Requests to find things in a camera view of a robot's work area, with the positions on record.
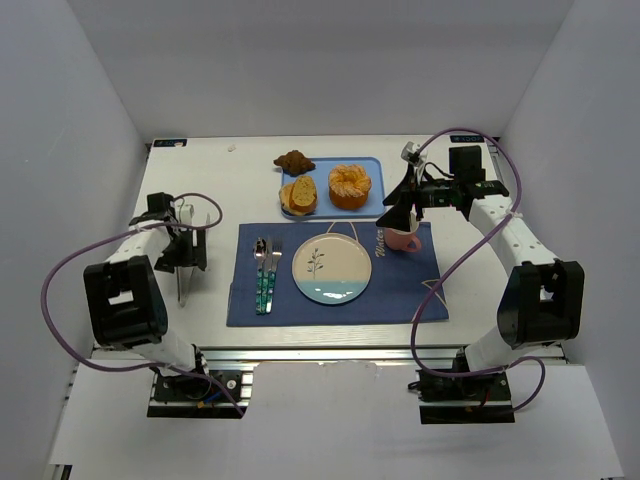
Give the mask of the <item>brown croissant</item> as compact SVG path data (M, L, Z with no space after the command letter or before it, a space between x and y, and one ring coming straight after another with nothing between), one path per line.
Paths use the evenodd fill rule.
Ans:
M316 168L316 165L299 150L292 150L280 155L273 161L273 164L291 176L302 175Z

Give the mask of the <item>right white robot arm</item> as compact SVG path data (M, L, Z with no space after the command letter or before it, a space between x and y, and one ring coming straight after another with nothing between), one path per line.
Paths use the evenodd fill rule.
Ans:
M482 234L508 276L497 324L464 348L462 371L498 372L541 346L575 338L584 270L537 239L503 183L487 179L480 147L450 148L449 171L441 178L427 173L426 156L413 143L405 145L401 157L405 176L384 199L388 210L377 226L406 232L425 209L453 207Z

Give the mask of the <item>metal tongs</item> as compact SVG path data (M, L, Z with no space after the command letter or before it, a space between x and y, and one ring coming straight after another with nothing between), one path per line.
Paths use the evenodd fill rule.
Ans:
M207 265L207 232L205 230L185 230L182 231L182 234L187 239L190 250L185 254L185 265L176 268L178 304L180 308L184 308L187 304L195 271L204 271Z

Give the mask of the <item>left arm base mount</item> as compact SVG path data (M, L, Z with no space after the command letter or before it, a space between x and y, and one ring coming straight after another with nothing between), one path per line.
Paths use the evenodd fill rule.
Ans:
M252 375L241 370L211 370L242 412L248 407ZM240 419L241 414L216 384L190 379L178 380L156 375L147 407L148 418Z

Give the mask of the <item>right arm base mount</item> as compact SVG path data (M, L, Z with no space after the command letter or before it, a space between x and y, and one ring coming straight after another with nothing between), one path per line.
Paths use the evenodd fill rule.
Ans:
M417 371L407 389L419 398L423 425L514 423L505 373L449 378Z

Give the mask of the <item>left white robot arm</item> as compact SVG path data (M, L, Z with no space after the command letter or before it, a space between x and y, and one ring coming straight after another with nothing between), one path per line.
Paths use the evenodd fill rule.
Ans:
M130 222L131 236L105 262L83 273L93 335L101 346L130 350L156 363L165 377L174 368L208 372L199 349L169 328L155 274L178 276L207 267L206 232L194 232L193 207L175 207L166 193L147 196L147 211Z

